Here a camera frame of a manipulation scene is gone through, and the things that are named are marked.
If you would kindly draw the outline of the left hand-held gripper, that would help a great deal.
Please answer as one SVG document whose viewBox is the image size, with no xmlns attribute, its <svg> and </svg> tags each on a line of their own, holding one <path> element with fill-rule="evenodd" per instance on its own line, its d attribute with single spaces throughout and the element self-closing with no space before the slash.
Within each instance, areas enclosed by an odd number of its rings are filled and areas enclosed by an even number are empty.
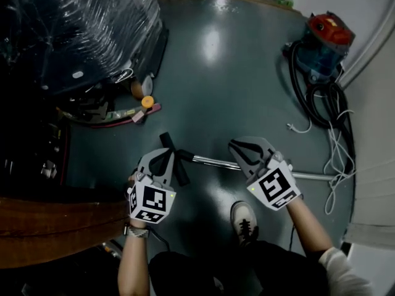
<svg viewBox="0 0 395 296">
<path fill-rule="evenodd" d="M 149 166 L 157 157 L 160 165 L 154 175 L 155 182 L 150 177 L 152 172 Z M 127 187 L 131 219 L 159 224 L 169 216 L 177 193 L 163 186 L 170 185 L 173 164 L 174 152 L 169 148 L 156 149 L 141 157 L 137 172 L 133 175 L 133 185 Z"/>
</svg>

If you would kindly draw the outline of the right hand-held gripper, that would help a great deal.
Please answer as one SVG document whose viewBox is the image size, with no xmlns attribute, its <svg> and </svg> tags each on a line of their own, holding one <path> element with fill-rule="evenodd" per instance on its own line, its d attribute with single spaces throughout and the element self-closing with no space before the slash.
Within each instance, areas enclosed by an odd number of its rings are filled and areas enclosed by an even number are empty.
<svg viewBox="0 0 395 296">
<path fill-rule="evenodd" d="M 266 139 L 254 136 L 232 139 L 228 150 L 247 179 L 262 173 L 247 190 L 267 208 L 278 211 L 301 196 L 291 166 Z"/>
</svg>

